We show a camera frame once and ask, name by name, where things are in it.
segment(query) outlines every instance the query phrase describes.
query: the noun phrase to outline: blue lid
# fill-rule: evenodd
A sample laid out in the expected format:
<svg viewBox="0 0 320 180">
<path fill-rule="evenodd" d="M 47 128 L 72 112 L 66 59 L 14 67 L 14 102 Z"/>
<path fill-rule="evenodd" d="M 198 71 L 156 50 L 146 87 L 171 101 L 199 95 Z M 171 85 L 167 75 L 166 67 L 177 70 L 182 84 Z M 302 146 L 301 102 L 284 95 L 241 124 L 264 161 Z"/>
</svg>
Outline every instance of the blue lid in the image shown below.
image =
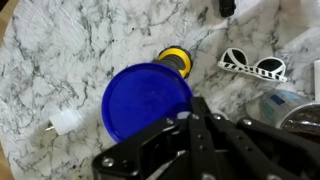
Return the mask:
<svg viewBox="0 0 320 180">
<path fill-rule="evenodd" d="M 102 119 L 120 142 L 162 117 L 190 111 L 193 96 L 184 79 L 161 64 L 143 63 L 118 73 L 102 99 Z"/>
</svg>

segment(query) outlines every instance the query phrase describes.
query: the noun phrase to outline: white marble surface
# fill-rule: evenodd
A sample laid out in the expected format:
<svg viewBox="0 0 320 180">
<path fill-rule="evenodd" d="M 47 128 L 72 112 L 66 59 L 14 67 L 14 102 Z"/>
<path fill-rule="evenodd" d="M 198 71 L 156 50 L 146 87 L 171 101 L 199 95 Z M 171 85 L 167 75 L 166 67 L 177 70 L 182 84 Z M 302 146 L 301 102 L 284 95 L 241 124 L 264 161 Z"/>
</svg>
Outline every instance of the white marble surface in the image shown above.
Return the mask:
<svg viewBox="0 0 320 180">
<path fill-rule="evenodd" d="M 319 28 L 289 26 L 282 18 L 287 0 L 238 0 L 228 19 L 213 1 L 22 0 L 0 49 L 0 137 L 15 178 L 92 179 L 92 158 L 114 144 L 100 116 L 105 87 L 123 68 L 170 45 L 191 51 L 188 83 L 231 120 L 273 88 L 313 98 Z M 242 49 L 250 63 L 282 58 L 288 82 L 219 69 L 228 47 Z M 44 132 L 48 117 L 67 108 L 85 123 L 62 136 Z"/>
</svg>

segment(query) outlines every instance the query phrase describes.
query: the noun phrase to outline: white sunglasses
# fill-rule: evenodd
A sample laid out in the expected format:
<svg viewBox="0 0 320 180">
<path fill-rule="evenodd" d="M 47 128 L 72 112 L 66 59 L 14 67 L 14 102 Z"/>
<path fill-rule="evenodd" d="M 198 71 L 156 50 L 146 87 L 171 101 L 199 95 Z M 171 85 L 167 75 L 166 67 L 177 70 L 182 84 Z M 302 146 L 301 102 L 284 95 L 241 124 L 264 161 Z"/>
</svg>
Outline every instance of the white sunglasses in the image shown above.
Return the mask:
<svg viewBox="0 0 320 180">
<path fill-rule="evenodd" d="M 218 66 L 227 71 L 245 73 L 267 81 L 287 81 L 287 78 L 284 77 L 286 65 L 281 59 L 267 57 L 249 66 L 247 56 L 237 48 L 227 49 L 218 62 Z"/>
</svg>

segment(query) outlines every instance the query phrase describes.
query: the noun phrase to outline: yellow object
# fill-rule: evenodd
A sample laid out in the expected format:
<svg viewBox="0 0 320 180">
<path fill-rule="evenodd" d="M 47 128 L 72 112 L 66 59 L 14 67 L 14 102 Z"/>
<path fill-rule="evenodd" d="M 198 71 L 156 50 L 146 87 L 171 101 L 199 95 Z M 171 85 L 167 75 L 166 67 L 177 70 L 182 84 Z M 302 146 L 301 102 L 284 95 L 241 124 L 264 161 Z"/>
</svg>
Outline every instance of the yellow object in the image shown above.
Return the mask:
<svg viewBox="0 0 320 180">
<path fill-rule="evenodd" d="M 168 48 L 161 52 L 157 60 L 162 60 L 168 55 L 176 55 L 180 57 L 180 59 L 183 61 L 185 68 L 179 69 L 178 71 L 183 78 L 186 78 L 186 76 L 188 76 L 191 71 L 191 59 L 188 56 L 188 54 L 179 48 Z"/>
</svg>

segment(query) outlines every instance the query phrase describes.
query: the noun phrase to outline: marble countertop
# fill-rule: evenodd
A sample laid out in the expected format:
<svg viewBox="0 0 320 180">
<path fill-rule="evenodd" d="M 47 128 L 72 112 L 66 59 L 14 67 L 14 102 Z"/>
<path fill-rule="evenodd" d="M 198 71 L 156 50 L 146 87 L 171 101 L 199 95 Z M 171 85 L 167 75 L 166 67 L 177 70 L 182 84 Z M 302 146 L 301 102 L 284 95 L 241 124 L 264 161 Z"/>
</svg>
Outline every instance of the marble countertop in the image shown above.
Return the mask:
<svg viewBox="0 0 320 180">
<path fill-rule="evenodd" d="M 213 112 L 235 121 L 244 104 L 281 88 L 313 99 L 320 29 L 288 24 L 287 0 L 237 0 L 219 17 L 216 0 L 21 0 L 0 49 L 0 137 L 16 179 L 92 179 L 93 157 L 114 144 L 100 115 L 102 94 L 127 66 L 164 48 L 189 49 L 187 82 Z M 273 83 L 217 67 L 222 52 L 242 49 L 253 64 L 276 56 L 288 82 Z M 72 108 L 85 122 L 58 136 L 48 117 Z"/>
</svg>

